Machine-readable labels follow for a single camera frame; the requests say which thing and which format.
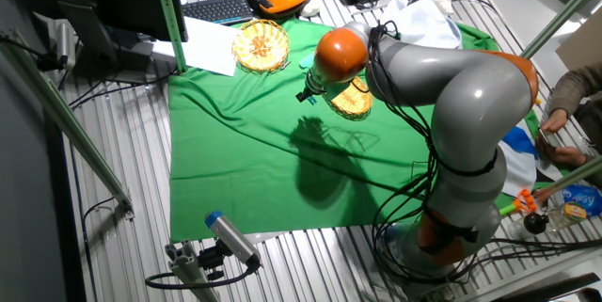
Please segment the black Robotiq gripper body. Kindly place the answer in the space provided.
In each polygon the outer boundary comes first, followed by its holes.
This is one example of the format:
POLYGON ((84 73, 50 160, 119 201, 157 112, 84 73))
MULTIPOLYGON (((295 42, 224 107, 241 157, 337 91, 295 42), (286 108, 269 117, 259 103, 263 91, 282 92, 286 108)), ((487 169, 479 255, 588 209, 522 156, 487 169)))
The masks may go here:
POLYGON ((321 83, 321 81, 314 75, 312 71, 307 71, 305 77, 305 87, 302 92, 310 91, 314 95, 323 95, 325 94, 325 87, 321 83))

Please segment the tan-sleeved person right hand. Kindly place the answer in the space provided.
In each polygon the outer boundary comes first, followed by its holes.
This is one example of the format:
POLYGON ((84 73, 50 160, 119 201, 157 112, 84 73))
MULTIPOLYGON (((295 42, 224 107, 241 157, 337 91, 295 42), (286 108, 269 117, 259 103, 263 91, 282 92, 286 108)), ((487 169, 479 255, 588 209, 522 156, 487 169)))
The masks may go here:
POLYGON ((568 119, 569 114, 564 109, 558 108, 549 114, 548 119, 541 124, 540 128, 543 132, 555 134, 566 125, 568 119))

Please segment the tan-sleeved person left hand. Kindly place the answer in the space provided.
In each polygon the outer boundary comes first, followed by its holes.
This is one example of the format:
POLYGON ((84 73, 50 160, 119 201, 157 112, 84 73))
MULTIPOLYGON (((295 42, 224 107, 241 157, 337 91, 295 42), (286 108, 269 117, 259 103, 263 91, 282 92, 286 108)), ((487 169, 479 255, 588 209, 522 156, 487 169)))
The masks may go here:
POLYGON ((581 167, 587 163, 587 156, 574 147, 553 148, 548 145, 542 147, 543 153, 554 163, 571 167, 581 167))

